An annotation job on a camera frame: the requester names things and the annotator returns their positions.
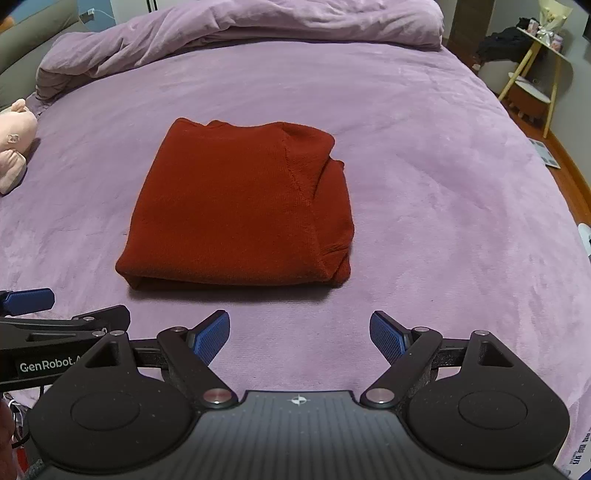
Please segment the silver bolt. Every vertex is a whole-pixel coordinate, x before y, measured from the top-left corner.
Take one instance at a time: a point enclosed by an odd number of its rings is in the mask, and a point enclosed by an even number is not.
[[[220,405],[232,399],[232,392],[225,388],[211,388],[203,394],[203,399],[207,403]]]
[[[365,398],[367,398],[371,403],[388,403],[394,399],[394,392],[388,390],[387,388],[372,388],[365,394]]]

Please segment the power outlet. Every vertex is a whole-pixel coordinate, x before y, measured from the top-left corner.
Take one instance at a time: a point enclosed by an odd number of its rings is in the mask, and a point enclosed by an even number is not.
[[[94,20],[95,19],[95,9],[91,8],[90,10],[87,10],[85,13],[80,14],[80,20],[82,23],[87,23],[90,20]]]

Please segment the blue gripper pad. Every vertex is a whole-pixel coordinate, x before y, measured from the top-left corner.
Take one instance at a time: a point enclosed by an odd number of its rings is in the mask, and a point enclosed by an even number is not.
[[[49,288],[37,290],[12,291],[2,302],[1,310],[12,317],[27,313],[50,310],[56,302],[56,297]]]
[[[402,334],[376,313],[369,320],[369,337],[390,365],[406,352]]]
[[[211,325],[205,328],[193,346],[193,353],[206,365],[209,365],[230,338],[230,316],[220,315]]]

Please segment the folded red sweater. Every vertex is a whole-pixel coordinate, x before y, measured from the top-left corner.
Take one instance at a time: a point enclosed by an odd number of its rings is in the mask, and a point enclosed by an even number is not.
[[[143,289],[341,285],[353,220],[334,144],[302,125],[177,119],[139,194],[117,272]]]

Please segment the wooden floor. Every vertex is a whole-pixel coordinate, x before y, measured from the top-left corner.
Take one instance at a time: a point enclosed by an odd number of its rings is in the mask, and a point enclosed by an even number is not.
[[[577,224],[586,223],[591,225],[591,191],[564,147],[552,132],[550,132],[548,138],[545,140],[542,136],[541,129],[519,118],[513,111],[509,110],[509,114],[523,133],[534,140],[543,142],[548,150],[550,150],[550,153],[552,153],[561,169],[547,168],[550,170],[550,173],[558,184],[558,188],[566,199],[570,213],[573,214],[574,221]]]

